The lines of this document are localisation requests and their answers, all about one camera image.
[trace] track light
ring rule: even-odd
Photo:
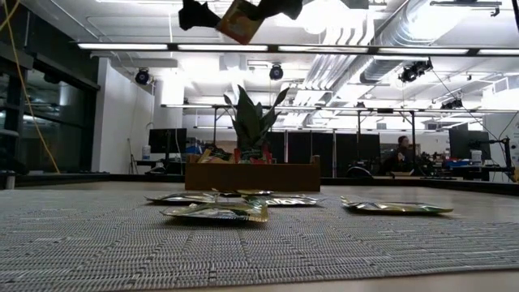
[[[272,69],[270,69],[270,80],[279,80],[283,78],[283,69],[281,69],[280,64],[272,65]]]
[[[463,103],[460,98],[455,98],[452,101],[443,103],[440,107],[441,110],[455,110],[463,108]]]
[[[140,85],[148,85],[153,81],[153,77],[149,74],[148,68],[140,68],[139,73],[135,75],[135,82]]]
[[[414,62],[413,65],[404,67],[404,71],[398,76],[398,79],[403,83],[413,82],[430,69],[432,69],[430,59],[427,61]]]

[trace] foil packet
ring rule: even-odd
[[[169,208],[161,212],[171,217],[192,217],[236,221],[268,221],[267,205],[261,200],[249,200],[247,203],[207,203],[191,204],[186,208]]]
[[[214,195],[204,193],[178,193],[171,195],[163,195],[159,197],[147,197],[146,200],[156,204],[192,204],[192,203],[214,203],[216,197]]]
[[[442,208],[427,203],[408,202],[350,202],[344,196],[341,197],[342,204],[351,211],[365,213],[388,213],[388,214],[439,214],[452,212],[452,208]]]
[[[219,193],[219,195],[223,196],[241,196],[241,195],[271,195],[273,191],[262,191],[262,190],[236,190],[236,191],[218,191],[217,189],[212,189]]]
[[[243,196],[245,201],[248,200],[263,200],[267,206],[312,206],[317,204],[320,200],[307,197],[305,195],[268,195],[254,197],[251,195]]]

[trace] yellow cable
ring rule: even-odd
[[[9,10],[7,8],[6,3],[4,3],[3,7],[4,7],[4,10],[6,11],[6,15],[9,15]],[[24,90],[25,100],[27,101],[27,105],[29,107],[29,112],[31,112],[31,115],[32,115],[32,121],[34,122],[34,126],[36,127],[36,131],[38,132],[38,135],[40,136],[40,140],[43,143],[43,147],[45,148],[45,151],[47,152],[47,154],[49,154],[50,160],[52,161],[52,164],[54,165],[56,172],[58,174],[60,174],[58,165],[56,164],[56,161],[54,160],[54,157],[52,156],[52,153],[50,152],[49,147],[47,147],[47,143],[45,142],[45,139],[43,139],[43,135],[41,134],[40,127],[38,126],[38,123],[36,122],[36,117],[34,117],[34,112],[32,111],[31,101],[29,99],[29,95],[27,94],[27,88],[25,87],[24,75],[22,74],[22,70],[19,67],[18,53],[16,52],[15,38],[13,35],[13,30],[11,28],[11,22],[9,21],[9,17],[7,17],[6,22],[7,22],[7,28],[9,30],[9,35],[11,36],[11,45],[13,46],[13,54],[15,55],[16,69],[18,69],[18,77],[19,77],[20,82],[22,83],[22,89]]]
[[[7,0],[4,1],[3,5],[4,5],[5,7],[7,7]],[[11,17],[13,17],[13,15],[15,14],[16,9],[18,8],[18,5],[19,5],[19,0],[16,0],[15,6],[13,7],[13,10],[11,11],[11,13],[7,13],[7,12],[6,12],[6,16],[7,16],[7,17],[6,17],[6,20],[4,20],[4,21],[2,22],[2,24],[0,25],[0,32],[3,30],[3,27],[6,26],[7,22],[8,22],[9,20],[11,20]]]

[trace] monitor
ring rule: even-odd
[[[481,150],[484,161],[491,159],[488,133],[485,131],[451,129],[448,131],[448,139],[450,140],[451,158],[470,159],[472,157],[470,150]]]
[[[166,151],[169,137],[169,151]],[[149,145],[152,153],[185,153],[187,129],[152,129]]]

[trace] fluorescent light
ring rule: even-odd
[[[317,110],[314,106],[277,106],[276,110]]]
[[[214,129],[215,127],[213,126],[194,126],[193,129],[206,129],[206,130],[212,130]],[[232,127],[221,127],[221,126],[217,126],[217,129],[220,129],[220,130],[229,130],[229,129],[233,129]]]
[[[81,43],[81,49],[107,49],[107,50],[167,50],[166,44],[113,44],[113,43]]]
[[[185,51],[242,51],[266,52],[266,45],[178,45],[178,50]]]
[[[163,105],[170,108],[179,109],[212,109],[212,105]]]
[[[335,45],[280,45],[277,48],[280,52],[300,53],[351,53],[363,54],[367,52],[367,48],[363,47],[340,47]]]
[[[378,53],[380,54],[423,54],[423,55],[439,55],[439,54],[467,54],[468,49],[450,49],[450,48],[380,48]]]
[[[373,58],[375,60],[389,60],[389,61],[392,61],[392,60],[396,60],[396,61],[400,61],[400,60],[406,60],[406,61],[428,61],[429,60],[428,57],[415,57],[415,56],[404,56],[404,55],[401,55],[401,56],[379,56],[379,55],[376,55],[376,56],[373,56]]]
[[[99,3],[121,3],[121,4],[182,4],[182,0],[96,0]],[[204,0],[204,2],[215,2],[215,0]]]
[[[478,54],[519,55],[519,49],[481,49]]]

